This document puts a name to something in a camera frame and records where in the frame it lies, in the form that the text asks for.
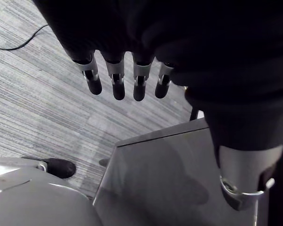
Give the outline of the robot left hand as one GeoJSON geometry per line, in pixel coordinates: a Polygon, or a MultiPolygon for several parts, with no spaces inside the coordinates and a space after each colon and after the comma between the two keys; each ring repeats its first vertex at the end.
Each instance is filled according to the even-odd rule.
{"type": "Polygon", "coordinates": [[[37,0],[75,62],[92,50],[170,64],[204,112],[222,177],[240,193],[275,177],[283,209],[283,0],[37,0]]]}

